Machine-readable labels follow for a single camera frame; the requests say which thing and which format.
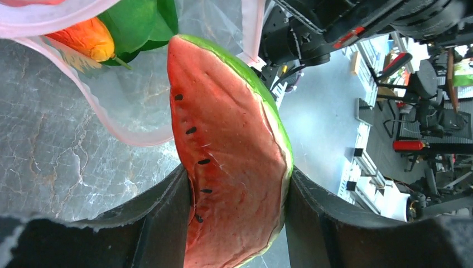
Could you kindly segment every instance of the clear plastic bag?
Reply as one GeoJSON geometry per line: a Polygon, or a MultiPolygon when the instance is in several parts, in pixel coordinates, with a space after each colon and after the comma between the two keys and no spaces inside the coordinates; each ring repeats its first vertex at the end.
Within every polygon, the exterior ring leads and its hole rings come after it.
{"type": "MultiPolygon", "coordinates": [[[[43,22],[36,19],[29,28],[23,27],[27,25],[23,22],[21,27],[16,27],[16,32],[6,29],[5,20],[0,19],[0,37],[12,39],[49,58],[74,81],[102,124],[117,139],[143,147],[171,140],[167,46],[140,52],[129,63],[132,70],[127,70],[98,64],[59,42],[40,36],[92,18],[118,0],[66,0],[57,6],[31,5],[18,9],[50,8],[58,12],[63,5],[64,8],[74,6],[72,2],[88,4],[88,8],[72,13],[69,18],[54,15],[51,19],[44,17],[43,22]],[[48,30],[41,30],[39,25],[47,25],[48,30]]],[[[257,61],[264,0],[176,0],[175,3],[181,33],[216,42],[248,64],[257,61]]],[[[0,4],[0,13],[7,8],[11,7],[0,4]]]]}

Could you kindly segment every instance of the green bag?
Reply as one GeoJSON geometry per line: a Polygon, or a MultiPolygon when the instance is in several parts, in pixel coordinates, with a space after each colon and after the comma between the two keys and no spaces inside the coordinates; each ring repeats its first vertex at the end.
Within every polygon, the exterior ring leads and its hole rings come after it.
{"type": "Polygon", "coordinates": [[[453,86],[466,87],[473,85],[473,61],[463,60],[453,66],[453,86]]]}

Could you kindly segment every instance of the orange pepper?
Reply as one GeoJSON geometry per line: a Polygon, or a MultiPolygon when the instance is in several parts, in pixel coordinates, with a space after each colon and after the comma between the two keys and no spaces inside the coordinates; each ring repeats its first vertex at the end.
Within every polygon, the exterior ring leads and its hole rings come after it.
{"type": "Polygon", "coordinates": [[[46,36],[98,62],[115,58],[112,36],[97,17],[46,36]]]}

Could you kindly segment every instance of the green rind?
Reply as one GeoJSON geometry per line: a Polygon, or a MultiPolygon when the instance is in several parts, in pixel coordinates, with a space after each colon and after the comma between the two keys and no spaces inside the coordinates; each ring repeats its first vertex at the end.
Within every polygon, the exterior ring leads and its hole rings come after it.
{"type": "Polygon", "coordinates": [[[278,122],[278,131],[282,133],[283,135],[283,142],[285,147],[288,149],[291,158],[291,167],[289,170],[289,178],[292,175],[292,171],[294,168],[294,157],[292,153],[292,146],[289,141],[289,137],[287,136],[287,132],[284,129],[284,126],[281,122],[281,119],[278,114],[278,109],[276,107],[276,103],[271,96],[268,88],[261,82],[261,80],[258,78],[256,73],[242,60],[240,60],[238,57],[234,56],[233,54],[227,52],[225,49],[222,47],[218,46],[217,44],[210,42],[206,39],[202,39],[197,36],[193,35],[178,35],[180,38],[191,42],[192,44],[213,52],[221,61],[226,63],[226,65],[230,66],[241,78],[243,78],[249,85],[250,88],[258,95],[260,95],[263,99],[263,105],[265,105],[267,108],[269,108],[269,111],[271,112],[271,115],[276,118],[278,122]]]}

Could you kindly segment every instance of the red fire extinguisher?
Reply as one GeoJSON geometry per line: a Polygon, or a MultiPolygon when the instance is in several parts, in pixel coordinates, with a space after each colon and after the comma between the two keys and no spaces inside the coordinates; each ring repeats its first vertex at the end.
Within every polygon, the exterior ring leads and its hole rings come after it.
{"type": "Polygon", "coordinates": [[[393,149],[395,151],[420,151],[428,147],[428,143],[425,141],[394,141],[393,149]]]}

